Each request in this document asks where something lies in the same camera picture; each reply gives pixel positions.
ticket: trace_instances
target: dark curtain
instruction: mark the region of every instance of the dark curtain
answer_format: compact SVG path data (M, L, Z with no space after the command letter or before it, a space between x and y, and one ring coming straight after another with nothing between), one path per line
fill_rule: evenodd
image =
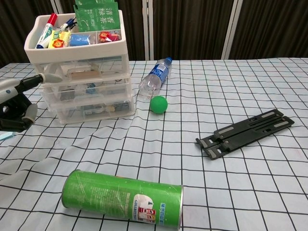
M308 57L308 0L244 0L230 59Z
M153 0L154 58L220 59L233 0Z
M39 15L53 12L50 0L0 1L0 67L29 62L24 43Z
M122 10L130 60L144 60L142 0L115 0ZM75 0L61 0L63 12L73 13Z

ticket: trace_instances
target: plastic drawer organizer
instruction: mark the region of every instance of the plastic drawer organizer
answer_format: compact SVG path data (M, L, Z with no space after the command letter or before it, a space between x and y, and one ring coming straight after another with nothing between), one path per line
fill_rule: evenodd
M88 46L58 49L34 49L50 15L37 17L25 42L25 51L37 73L52 73L62 77L60 83L43 85L42 96L50 111L60 122L79 123L135 113L130 85L128 50L122 12L121 40ZM55 26L60 26L74 13L59 14ZM72 33L78 33L76 26Z

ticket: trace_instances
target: plastic water bottle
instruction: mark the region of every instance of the plastic water bottle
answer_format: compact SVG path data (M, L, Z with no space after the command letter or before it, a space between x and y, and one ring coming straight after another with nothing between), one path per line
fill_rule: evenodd
M159 93L162 84L171 73L171 63L172 59L170 57L157 61L152 71L139 84L141 95L152 97Z

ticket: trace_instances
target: blue bottle label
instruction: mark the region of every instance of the blue bottle label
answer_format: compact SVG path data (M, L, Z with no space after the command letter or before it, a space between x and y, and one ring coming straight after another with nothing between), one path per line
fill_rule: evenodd
M169 69L162 64L157 64L150 74L157 75L163 83L169 74Z

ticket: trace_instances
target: white tablecloth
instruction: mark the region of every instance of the white tablecloth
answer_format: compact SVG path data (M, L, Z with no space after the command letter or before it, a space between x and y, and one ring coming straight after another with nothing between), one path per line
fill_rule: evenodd
M131 61L135 116L61 125L40 89L36 123L0 141L0 229L5 231L154 231L150 224L67 209L60 201L71 171L184 186L181 230L306 231L308 228L308 59L173 61L149 111L138 83L155 61ZM0 79L34 74L9 64ZM211 161L195 138L277 108L294 120L283 131Z

